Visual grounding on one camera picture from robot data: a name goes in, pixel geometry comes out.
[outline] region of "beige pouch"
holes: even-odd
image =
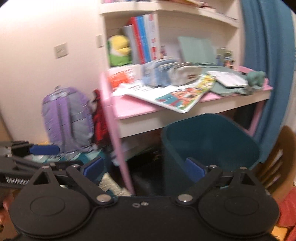
[[[200,66],[194,66],[191,62],[186,62],[175,65],[168,72],[172,85],[180,86],[197,80],[201,71]]]

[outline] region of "trash can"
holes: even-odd
[[[186,158],[224,171],[250,168],[259,147],[237,124],[218,114],[203,114],[169,124],[163,129],[165,194],[178,195],[193,182],[185,172]]]

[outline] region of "blue curtain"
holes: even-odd
[[[281,0],[241,0],[245,25],[244,66],[263,70],[274,88],[266,102],[255,141],[264,162],[280,131],[294,73],[294,29],[291,10]]]

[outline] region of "red book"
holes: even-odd
[[[144,64],[145,58],[144,58],[143,46],[141,43],[141,37],[140,37],[136,17],[131,17],[130,20],[128,21],[128,25],[133,26],[133,32],[135,33],[135,39],[136,39],[136,43],[137,43],[137,47],[138,47],[139,58],[140,58],[141,64]]]

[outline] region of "stuffed toy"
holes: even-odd
[[[114,35],[108,39],[109,61],[111,66],[131,64],[129,39],[123,35]]]

